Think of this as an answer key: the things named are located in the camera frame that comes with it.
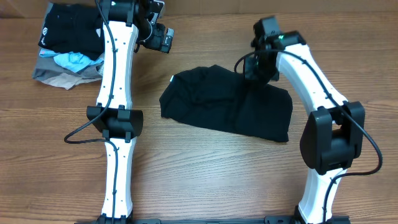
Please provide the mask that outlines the black t-shirt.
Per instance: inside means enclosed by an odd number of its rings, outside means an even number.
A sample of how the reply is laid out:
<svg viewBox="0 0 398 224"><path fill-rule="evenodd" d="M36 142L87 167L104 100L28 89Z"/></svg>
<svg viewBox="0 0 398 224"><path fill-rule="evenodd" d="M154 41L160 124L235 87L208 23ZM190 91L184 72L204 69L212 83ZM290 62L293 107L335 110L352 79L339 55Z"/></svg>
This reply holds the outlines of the black t-shirt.
<svg viewBox="0 0 398 224"><path fill-rule="evenodd" d="M275 142L289 140L289 92L247 82L219 65L173 75L159 102L161 116L179 123Z"/></svg>

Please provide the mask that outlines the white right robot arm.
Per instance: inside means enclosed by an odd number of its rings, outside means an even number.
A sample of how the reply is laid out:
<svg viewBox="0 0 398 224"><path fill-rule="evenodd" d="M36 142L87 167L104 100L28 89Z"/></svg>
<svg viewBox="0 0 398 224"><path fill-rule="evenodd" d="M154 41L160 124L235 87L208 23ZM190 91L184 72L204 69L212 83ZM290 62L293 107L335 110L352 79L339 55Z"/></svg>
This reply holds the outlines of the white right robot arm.
<svg viewBox="0 0 398 224"><path fill-rule="evenodd" d="M245 57L245 80L268 83L284 74L299 95L308 120L300 153L308 167L305 190L292 216L268 216L265 223L349 223L332 214L333 200L345 174L361 153L365 112L349 102L324 76L309 46L297 31L282 32L274 16L253 26L254 53Z"/></svg>

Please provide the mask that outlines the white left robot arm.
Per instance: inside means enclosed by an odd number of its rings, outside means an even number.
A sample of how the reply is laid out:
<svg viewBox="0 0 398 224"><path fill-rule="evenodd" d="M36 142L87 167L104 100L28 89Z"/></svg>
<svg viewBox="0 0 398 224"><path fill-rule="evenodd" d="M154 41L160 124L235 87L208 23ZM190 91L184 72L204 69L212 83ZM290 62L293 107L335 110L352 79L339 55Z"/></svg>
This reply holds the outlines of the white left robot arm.
<svg viewBox="0 0 398 224"><path fill-rule="evenodd" d="M163 1L102 1L104 70L88 119L106 148L106 193L97 223L132 223L131 173L143 112L132 107L132 60L139 47L169 53L174 30L158 23Z"/></svg>

